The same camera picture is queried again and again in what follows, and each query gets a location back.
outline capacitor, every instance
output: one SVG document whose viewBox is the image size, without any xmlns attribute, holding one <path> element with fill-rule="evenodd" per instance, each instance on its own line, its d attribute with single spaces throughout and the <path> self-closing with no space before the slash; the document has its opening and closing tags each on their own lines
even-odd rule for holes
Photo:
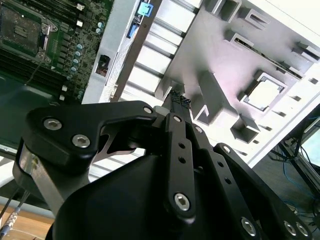
<svg viewBox="0 0 320 240">
<path fill-rule="evenodd" d="M 78 68 L 76 66 L 73 66 L 73 67 L 71 67 L 71 71 L 76 72 L 76 71 L 78 71 Z"/>
<path fill-rule="evenodd" d="M 104 23 L 103 22 L 98 22 L 98 28 L 102 29 L 104 27 Z"/>
<path fill-rule="evenodd" d="M 76 51 L 76 52 L 74 53 L 74 55 L 76 55 L 77 57 L 80 57 L 82 54 L 81 54 L 80 51 Z"/>
<path fill-rule="evenodd" d="M 101 28 L 97 28 L 96 30 L 95 30 L 95 32 L 96 32 L 96 34 L 101 34 L 101 32 L 102 32 L 102 30 L 101 30 Z"/>
<path fill-rule="evenodd" d="M 82 49 L 84 49 L 84 46 L 83 46 L 82 44 L 78 44 L 78 45 L 76 46 L 76 48 L 79 49 L 79 50 L 82 50 Z"/>
</svg>

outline white plastic panel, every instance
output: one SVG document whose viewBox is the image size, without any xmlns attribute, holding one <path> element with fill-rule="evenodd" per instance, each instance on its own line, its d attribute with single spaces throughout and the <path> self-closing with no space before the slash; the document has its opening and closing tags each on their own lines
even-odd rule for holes
<svg viewBox="0 0 320 240">
<path fill-rule="evenodd" d="M 14 179 L 14 176 L 12 173 L 12 168 L 14 167 L 14 163 L 15 163 L 14 161 L 10 161 L 0 166 L 0 188 Z"/>
<path fill-rule="evenodd" d="M 138 67 L 134 67 L 128 81 L 141 86 L 150 92 L 154 92 L 158 86 L 160 78 Z"/>
<path fill-rule="evenodd" d="M 164 27 L 162 27 L 156 23 L 152 24 L 150 32 L 154 33 L 158 36 L 161 36 L 165 40 L 167 40 L 177 46 L 179 46 L 183 40 L 183 38 L 181 36 L 173 33 L 172 31 L 165 29 Z"/>
<path fill-rule="evenodd" d="M 187 32 L 195 14 L 173 1 L 163 0 L 156 17 L 182 32 Z"/>
<path fill-rule="evenodd" d="M 158 73 L 164 74 L 171 62 L 171 59 L 146 46 L 143 46 L 136 61 L 157 71 Z"/>
<path fill-rule="evenodd" d="M 156 99 L 154 96 L 151 96 L 128 85 L 125 86 L 121 98 L 126 101 L 144 101 L 151 107 L 161 106 L 163 104 L 163 101 Z"/>
<path fill-rule="evenodd" d="M 160 48 L 161 50 L 169 53 L 169 54 L 176 54 L 178 47 L 171 42 L 165 40 L 161 36 L 158 36 L 152 32 L 148 34 L 145 41 L 147 43 L 153 44 L 154 46 Z"/>
</svg>

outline metal frame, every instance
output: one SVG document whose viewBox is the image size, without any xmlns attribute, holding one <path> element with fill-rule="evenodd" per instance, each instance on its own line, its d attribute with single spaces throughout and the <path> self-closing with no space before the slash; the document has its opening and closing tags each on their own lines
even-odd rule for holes
<svg viewBox="0 0 320 240">
<path fill-rule="evenodd" d="M 112 11 L 105 26 L 99 50 L 93 64 L 88 86 L 85 90 L 82 104 L 98 103 L 106 88 L 111 76 L 116 69 L 115 63 L 118 60 L 118 53 L 126 51 L 126 44 L 131 44 L 131 39 L 126 38 L 130 23 L 134 19 L 140 0 L 127 0 L 124 4 L 122 0 L 114 0 Z M 107 76 L 96 73 L 100 57 L 102 55 L 110 58 Z"/>
<path fill-rule="evenodd" d="M 138 59 L 138 56 L 140 54 L 140 51 L 144 45 L 144 42 L 147 38 L 147 35 L 150 31 L 151 25 L 155 20 L 155 17 L 157 15 L 157 12 L 160 8 L 160 5 L 162 3 L 162 0 L 151 0 L 150 4 L 153 5 L 152 13 L 149 17 L 144 17 L 140 28 L 136 34 L 136 37 L 132 43 L 132 46 L 128 52 L 127 58 L 125 60 L 125 64 L 122 68 L 122 71 L 118 77 L 117 80 L 117 88 L 113 95 L 113 97 L 110 99 L 110 102 L 118 102 L 124 89 L 127 84 L 127 81 L 130 77 L 130 74 L 132 72 L 132 69 L 135 66 L 135 63 Z"/>
</svg>

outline black cable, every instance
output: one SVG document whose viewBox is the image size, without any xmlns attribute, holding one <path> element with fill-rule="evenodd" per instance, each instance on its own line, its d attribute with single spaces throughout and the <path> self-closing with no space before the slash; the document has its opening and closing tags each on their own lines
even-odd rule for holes
<svg viewBox="0 0 320 240">
<path fill-rule="evenodd" d="M 6 201 L 6 204 L 4 205 L 1 213 L 0 213 L 0 219 L 4 216 L 7 208 L 9 207 L 10 202 L 12 201 L 12 199 L 15 197 L 15 195 L 18 193 L 19 191 L 19 187 L 17 187 L 17 189 L 12 193 L 12 195 L 9 197 L 8 201 Z"/>
<path fill-rule="evenodd" d="M 22 198 L 21 198 L 21 201 L 20 201 L 19 205 L 17 206 L 17 208 L 21 208 L 21 206 L 25 203 L 25 201 L 27 200 L 27 198 L 29 197 L 29 195 L 30 195 L 30 192 L 24 191 L 23 196 L 22 196 Z"/>
<path fill-rule="evenodd" d="M 303 127 L 301 128 L 301 133 L 300 133 L 300 136 L 299 138 L 297 139 L 297 142 L 296 142 L 296 146 L 295 146 L 295 150 L 294 150 L 294 154 L 293 154 L 293 157 L 295 158 L 296 156 L 298 156 L 298 153 L 299 153 L 299 148 L 301 146 L 301 142 L 302 142 L 302 138 L 304 137 L 304 132 L 307 128 L 307 121 L 304 120 L 303 123 L 302 123 Z"/>
<path fill-rule="evenodd" d="M 303 146 L 300 146 L 300 149 L 301 149 L 301 154 L 302 154 L 302 156 L 304 156 L 304 154 L 303 154 L 303 152 L 302 152 L 302 151 L 304 151 L 304 153 L 305 153 L 305 155 L 306 155 L 306 157 L 307 157 L 307 159 L 308 159 L 309 163 L 312 165 L 312 163 L 311 163 L 311 161 L 310 161 L 310 158 L 309 158 L 309 156 L 308 156 L 307 151 L 304 149 L 304 147 L 303 147 Z"/>
<path fill-rule="evenodd" d="M 25 191 L 25 192 L 24 192 L 24 194 L 23 194 L 23 196 L 22 196 L 22 198 L 21 198 L 21 201 L 20 201 L 20 203 L 19 203 L 19 205 L 18 205 L 18 208 L 21 208 L 22 204 L 25 203 L 25 201 L 27 200 L 27 198 L 29 197 L 29 195 L 30 195 L 30 192 L 28 192 L 28 191 Z"/>
</svg>

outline blue cable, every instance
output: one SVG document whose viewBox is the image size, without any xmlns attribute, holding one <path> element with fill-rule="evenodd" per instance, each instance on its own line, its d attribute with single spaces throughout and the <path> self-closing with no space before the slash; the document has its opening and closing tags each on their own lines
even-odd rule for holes
<svg viewBox="0 0 320 240">
<path fill-rule="evenodd" d="M 305 189 L 303 186 L 292 180 L 290 177 L 288 177 L 287 172 L 286 172 L 286 163 L 283 163 L 283 174 L 285 175 L 286 179 L 288 179 L 289 182 L 294 184 L 297 188 L 299 188 L 301 191 L 303 191 L 305 194 L 309 195 L 313 199 L 316 199 L 310 192 L 308 192 L 307 189 Z"/>
</svg>

